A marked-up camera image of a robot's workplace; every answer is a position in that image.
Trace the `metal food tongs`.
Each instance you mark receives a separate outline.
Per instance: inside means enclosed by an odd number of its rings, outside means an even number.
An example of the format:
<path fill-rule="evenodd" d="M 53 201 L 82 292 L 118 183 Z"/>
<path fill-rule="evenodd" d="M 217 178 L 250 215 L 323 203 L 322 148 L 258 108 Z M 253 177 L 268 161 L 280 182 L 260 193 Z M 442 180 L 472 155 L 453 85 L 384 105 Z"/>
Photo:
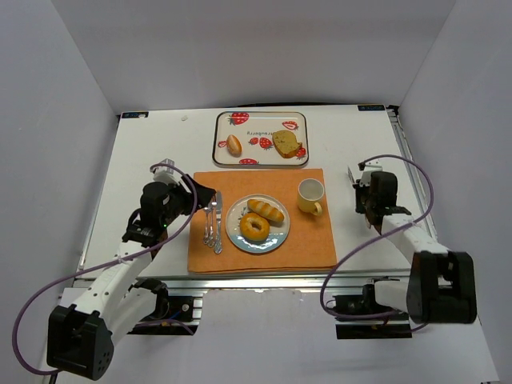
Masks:
<path fill-rule="evenodd" d="M 356 189 L 355 185 L 357 183 L 356 183 L 356 181 L 354 179 L 354 176 L 353 176 L 352 171 L 351 171 L 349 166 L 347 166 L 347 175 L 348 175 L 348 178 L 350 180 L 350 184 L 352 185 L 353 188 Z M 368 229 L 371 229 L 371 224 L 368 222 L 368 219 L 366 218 L 366 216 L 365 216 L 365 224 L 366 224 Z"/>

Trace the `golden bagel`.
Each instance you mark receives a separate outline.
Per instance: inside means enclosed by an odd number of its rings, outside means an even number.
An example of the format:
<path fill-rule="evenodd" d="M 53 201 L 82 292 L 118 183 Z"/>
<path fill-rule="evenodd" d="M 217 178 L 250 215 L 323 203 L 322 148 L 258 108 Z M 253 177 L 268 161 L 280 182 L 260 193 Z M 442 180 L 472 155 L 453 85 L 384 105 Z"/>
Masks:
<path fill-rule="evenodd" d="M 261 242 L 267 239 L 270 233 L 270 224 L 262 216 L 256 213 L 248 213 L 241 218 L 239 229 L 244 238 Z"/>

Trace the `striped long bread roll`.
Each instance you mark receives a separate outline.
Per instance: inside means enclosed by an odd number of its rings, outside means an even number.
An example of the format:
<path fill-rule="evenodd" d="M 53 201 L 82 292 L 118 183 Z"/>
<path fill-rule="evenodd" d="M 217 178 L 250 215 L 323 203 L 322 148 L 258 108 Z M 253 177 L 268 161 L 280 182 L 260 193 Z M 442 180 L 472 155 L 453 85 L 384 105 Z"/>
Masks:
<path fill-rule="evenodd" d="M 272 222 L 281 223 L 284 221 L 284 214 L 271 204 L 258 199 L 249 199 L 247 201 L 248 208 L 259 216 Z"/>

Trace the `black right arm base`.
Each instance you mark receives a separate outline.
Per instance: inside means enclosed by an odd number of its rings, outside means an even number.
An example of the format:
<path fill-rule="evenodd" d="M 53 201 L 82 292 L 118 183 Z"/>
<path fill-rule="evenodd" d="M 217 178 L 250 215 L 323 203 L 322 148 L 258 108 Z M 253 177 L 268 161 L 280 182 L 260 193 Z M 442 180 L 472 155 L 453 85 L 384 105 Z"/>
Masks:
<path fill-rule="evenodd" d="M 361 316 L 392 311 L 374 300 L 374 287 L 365 284 L 358 294 L 337 294 L 326 301 L 329 310 L 336 314 Z M 337 340 L 378 340 L 411 338 L 412 332 L 407 314 L 398 313 L 386 318 L 366 320 L 335 319 Z"/>

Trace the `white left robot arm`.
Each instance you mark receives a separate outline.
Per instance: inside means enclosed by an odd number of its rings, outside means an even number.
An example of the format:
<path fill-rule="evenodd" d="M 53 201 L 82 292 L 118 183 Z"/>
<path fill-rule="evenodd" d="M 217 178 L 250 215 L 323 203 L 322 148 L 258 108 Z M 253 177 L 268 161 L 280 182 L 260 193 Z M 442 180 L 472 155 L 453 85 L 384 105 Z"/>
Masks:
<path fill-rule="evenodd" d="M 115 345 L 144 318 L 163 318 L 169 308 L 166 285 L 140 278 L 168 239 L 176 218 L 192 217 L 208 206 L 215 190 L 184 177 L 145 185 L 126 226 L 114 263 L 103 269 L 69 306 L 50 314 L 46 362 L 90 380 L 100 379 L 111 364 Z"/>

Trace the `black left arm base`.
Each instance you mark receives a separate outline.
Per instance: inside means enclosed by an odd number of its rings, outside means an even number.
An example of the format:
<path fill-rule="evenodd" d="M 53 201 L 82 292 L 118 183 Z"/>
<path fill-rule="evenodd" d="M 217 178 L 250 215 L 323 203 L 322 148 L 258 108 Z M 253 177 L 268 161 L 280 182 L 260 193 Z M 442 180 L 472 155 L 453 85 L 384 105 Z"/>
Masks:
<path fill-rule="evenodd" d="M 198 329 L 202 298 L 172 294 L 167 285 L 154 278 L 138 278 L 131 287 L 148 290 L 156 297 L 155 310 L 145 316 L 129 334 L 193 336 Z"/>

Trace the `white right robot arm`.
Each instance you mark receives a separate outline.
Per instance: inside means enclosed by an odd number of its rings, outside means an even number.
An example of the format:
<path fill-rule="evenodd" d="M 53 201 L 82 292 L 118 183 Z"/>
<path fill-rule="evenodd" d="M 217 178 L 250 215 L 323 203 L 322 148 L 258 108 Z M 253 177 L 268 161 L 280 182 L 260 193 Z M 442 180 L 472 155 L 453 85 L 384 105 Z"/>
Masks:
<path fill-rule="evenodd" d="M 474 322 L 477 300 L 472 257 L 438 243 L 414 222 L 407 208 L 397 205 L 395 174 L 381 168 L 365 170 L 354 189 L 356 212 L 378 234 L 390 233 L 386 239 L 410 264 L 407 282 L 381 278 L 366 285 L 366 303 L 407 313 L 416 323 Z"/>

